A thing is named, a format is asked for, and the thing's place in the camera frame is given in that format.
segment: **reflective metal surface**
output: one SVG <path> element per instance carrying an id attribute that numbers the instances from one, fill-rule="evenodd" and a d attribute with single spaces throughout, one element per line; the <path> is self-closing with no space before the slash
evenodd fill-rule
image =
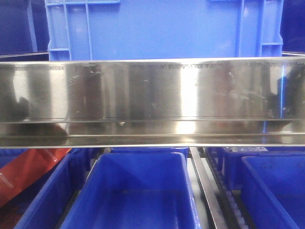
<path id="1" fill-rule="evenodd" d="M 305 56 L 305 52 L 282 52 L 283 56 Z"/>
<path id="2" fill-rule="evenodd" d="M 0 146 L 304 145 L 305 58 L 0 63 Z"/>

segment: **blue plastic crate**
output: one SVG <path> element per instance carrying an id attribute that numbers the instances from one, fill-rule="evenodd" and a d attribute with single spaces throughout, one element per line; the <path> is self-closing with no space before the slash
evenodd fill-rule
<path id="1" fill-rule="evenodd" d="M 7 165 L 26 149 L 0 149 L 0 168 Z"/>
<path id="2" fill-rule="evenodd" d="M 3 157 L 15 158 L 25 150 L 2 150 Z M 22 215 L 15 229 L 52 229 L 75 191 L 88 174 L 91 148 L 72 149 L 51 171 L 9 202 Z"/>
<path id="3" fill-rule="evenodd" d="M 281 34 L 283 51 L 305 52 L 305 1 L 285 0 Z"/>
<path id="4" fill-rule="evenodd" d="M 117 147 L 111 150 L 111 153 L 182 153 L 187 162 L 190 153 L 189 147 Z"/>
<path id="5" fill-rule="evenodd" d="M 44 0 L 2 0 L 0 34 L 0 55 L 46 52 L 49 33 Z"/>
<path id="6" fill-rule="evenodd" d="M 305 228 L 305 156 L 243 157 L 241 198 L 258 229 Z"/>
<path id="7" fill-rule="evenodd" d="M 283 0 L 45 0 L 50 60 L 281 56 Z"/>
<path id="8" fill-rule="evenodd" d="M 230 190 L 240 190 L 243 185 L 244 156 L 305 155 L 304 147 L 209 147 L 206 152 L 217 164 L 224 183 Z"/>
<path id="9" fill-rule="evenodd" d="M 61 229 L 199 229 L 181 153 L 105 154 Z"/>

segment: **stainless steel rail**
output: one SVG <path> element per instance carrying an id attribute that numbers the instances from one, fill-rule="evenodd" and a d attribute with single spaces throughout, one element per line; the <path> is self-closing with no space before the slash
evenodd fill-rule
<path id="1" fill-rule="evenodd" d="M 198 177 L 198 183 L 201 192 L 205 197 L 205 206 L 209 212 L 208 216 L 210 217 L 209 221 L 211 222 L 210 227 L 215 229 L 228 229 L 209 177 L 199 156 L 198 149 L 196 147 L 191 147 L 191 154 L 193 158 L 192 163 Z"/>
<path id="2" fill-rule="evenodd" d="M 305 52 L 283 52 L 283 56 L 305 56 Z"/>
<path id="3" fill-rule="evenodd" d="M 49 59 L 48 52 L 35 52 L 14 55 L 0 55 L 0 62 L 7 61 L 47 61 Z"/>
<path id="4" fill-rule="evenodd" d="M 305 58 L 0 63 L 0 147 L 304 145 Z"/>

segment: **red plastic bag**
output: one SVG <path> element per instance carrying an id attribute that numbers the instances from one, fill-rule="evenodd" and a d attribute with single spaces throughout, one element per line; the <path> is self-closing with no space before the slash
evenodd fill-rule
<path id="1" fill-rule="evenodd" d="M 29 149 L 0 168 L 0 207 L 49 172 L 71 149 Z"/>

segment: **blue plastic bin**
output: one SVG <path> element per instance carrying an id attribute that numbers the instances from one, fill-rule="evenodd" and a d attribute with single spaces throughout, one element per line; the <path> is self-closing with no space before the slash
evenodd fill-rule
<path id="1" fill-rule="evenodd" d="M 241 198 L 258 229 L 305 228 L 305 156 L 243 157 Z"/>
<path id="2" fill-rule="evenodd" d="M 75 191 L 80 190 L 88 174 L 90 148 L 72 149 L 59 164 L 21 192 L 8 204 L 18 208 L 22 217 L 15 229 L 52 229 L 57 224 Z M 3 150 L 16 157 L 24 150 Z"/>
<path id="3" fill-rule="evenodd" d="M 283 51 L 305 52 L 305 1 L 285 0 L 281 34 Z"/>
<path id="4" fill-rule="evenodd" d="M 305 155 L 304 147 L 210 147 L 207 153 L 221 171 L 224 183 L 230 190 L 240 190 L 243 186 L 244 156 Z"/>
<path id="5" fill-rule="evenodd" d="M 182 153 L 187 163 L 187 157 L 190 153 L 189 147 L 117 147 L 111 150 L 111 153 Z"/>
<path id="6" fill-rule="evenodd" d="M 45 0 L 50 60 L 281 56 L 283 0 Z"/>
<path id="7" fill-rule="evenodd" d="M 7 165 L 26 149 L 0 149 L 0 168 Z"/>
<path id="8" fill-rule="evenodd" d="M 1 0 L 0 5 L 0 55 L 46 52 L 44 0 Z"/>
<path id="9" fill-rule="evenodd" d="M 181 153 L 102 155 L 61 229 L 199 229 Z"/>

